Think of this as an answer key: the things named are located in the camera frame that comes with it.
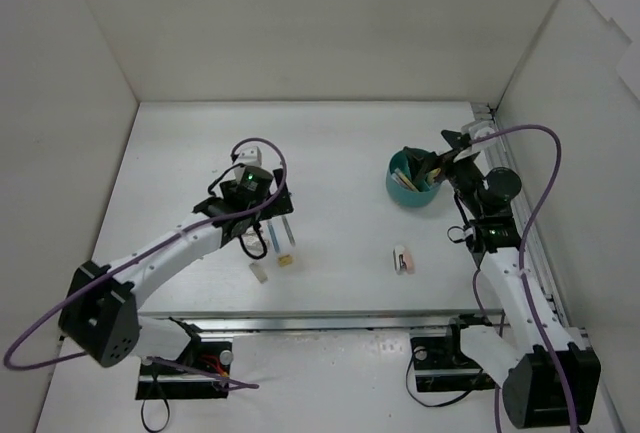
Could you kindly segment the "green slim highlighter pen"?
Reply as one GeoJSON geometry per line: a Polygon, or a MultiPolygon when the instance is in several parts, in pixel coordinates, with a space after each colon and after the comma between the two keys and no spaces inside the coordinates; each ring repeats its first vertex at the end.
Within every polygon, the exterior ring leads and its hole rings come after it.
{"type": "Polygon", "coordinates": [[[282,217],[282,224],[283,224],[283,228],[285,230],[285,233],[287,235],[288,241],[290,243],[290,245],[292,247],[296,246],[296,239],[295,236],[293,234],[293,230],[291,228],[290,222],[288,220],[288,217],[285,215],[282,217]]]}

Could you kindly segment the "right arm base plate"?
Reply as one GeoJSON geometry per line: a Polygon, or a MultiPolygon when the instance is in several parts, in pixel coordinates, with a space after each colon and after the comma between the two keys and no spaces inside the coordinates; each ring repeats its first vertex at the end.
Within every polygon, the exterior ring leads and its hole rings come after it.
{"type": "Polygon", "coordinates": [[[494,389],[494,381],[476,362],[453,353],[446,336],[412,336],[410,345],[410,378],[419,393],[494,389]]]}

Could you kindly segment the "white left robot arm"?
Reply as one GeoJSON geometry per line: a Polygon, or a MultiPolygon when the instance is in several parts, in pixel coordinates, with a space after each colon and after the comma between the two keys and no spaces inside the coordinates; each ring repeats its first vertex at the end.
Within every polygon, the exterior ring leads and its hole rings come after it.
{"type": "Polygon", "coordinates": [[[156,243],[109,264],[89,260],[74,273],[58,325],[104,368],[128,356],[159,360],[175,371],[199,362],[200,330],[173,318],[143,318],[150,296],[186,267],[241,239],[260,224],[293,212],[284,167],[273,171],[240,164],[236,180],[196,204],[186,219],[156,243]]]}

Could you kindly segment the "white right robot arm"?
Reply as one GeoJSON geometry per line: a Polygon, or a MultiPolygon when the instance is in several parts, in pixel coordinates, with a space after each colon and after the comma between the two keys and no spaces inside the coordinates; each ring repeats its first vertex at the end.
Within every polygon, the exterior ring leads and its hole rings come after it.
{"type": "Polygon", "coordinates": [[[473,360],[499,388],[514,427],[581,431],[591,419],[601,365],[563,327],[526,265],[511,209],[520,177],[505,167],[482,173],[473,156],[456,150],[421,154],[410,171],[429,185],[448,181],[453,187],[463,241],[514,338],[507,342],[487,319],[459,316],[442,341],[445,358],[455,365],[473,360]]]}

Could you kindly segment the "yellow slim highlighter pen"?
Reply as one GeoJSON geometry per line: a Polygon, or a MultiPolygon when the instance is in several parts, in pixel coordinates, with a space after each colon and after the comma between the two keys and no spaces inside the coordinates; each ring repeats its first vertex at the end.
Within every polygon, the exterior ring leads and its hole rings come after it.
{"type": "Polygon", "coordinates": [[[402,176],[404,177],[405,182],[408,185],[409,190],[414,191],[414,192],[419,192],[419,189],[413,184],[413,182],[399,169],[396,169],[399,173],[402,174],[402,176]]]}

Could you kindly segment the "orange slim highlighter pen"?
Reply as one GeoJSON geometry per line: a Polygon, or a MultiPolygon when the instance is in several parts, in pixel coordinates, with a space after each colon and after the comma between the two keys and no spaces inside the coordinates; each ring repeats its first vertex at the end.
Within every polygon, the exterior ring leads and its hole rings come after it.
{"type": "Polygon", "coordinates": [[[396,183],[398,183],[399,185],[402,185],[404,188],[408,188],[407,183],[404,180],[404,177],[402,176],[401,173],[399,173],[397,170],[395,170],[394,172],[391,173],[392,178],[394,179],[394,181],[396,183]]]}

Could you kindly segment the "blue slim highlighter pen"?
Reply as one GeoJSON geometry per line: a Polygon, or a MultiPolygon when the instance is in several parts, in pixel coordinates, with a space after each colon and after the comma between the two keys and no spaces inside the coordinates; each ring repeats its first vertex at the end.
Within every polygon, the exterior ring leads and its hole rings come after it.
{"type": "Polygon", "coordinates": [[[281,253],[281,248],[280,248],[280,245],[279,245],[279,241],[278,241],[278,237],[277,237],[277,234],[276,234],[275,227],[274,227],[274,225],[273,225],[271,220],[267,220],[267,228],[268,228],[268,231],[269,231],[269,235],[271,237],[271,242],[273,244],[274,252],[275,252],[276,255],[279,255],[281,253]]]}

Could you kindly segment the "fat yellow highlighter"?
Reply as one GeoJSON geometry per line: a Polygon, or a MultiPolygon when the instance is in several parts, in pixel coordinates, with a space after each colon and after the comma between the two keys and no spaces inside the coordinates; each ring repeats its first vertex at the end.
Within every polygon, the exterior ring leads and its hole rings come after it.
{"type": "Polygon", "coordinates": [[[426,177],[426,183],[430,188],[435,188],[441,182],[441,172],[440,168],[435,168],[431,170],[426,177]]]}

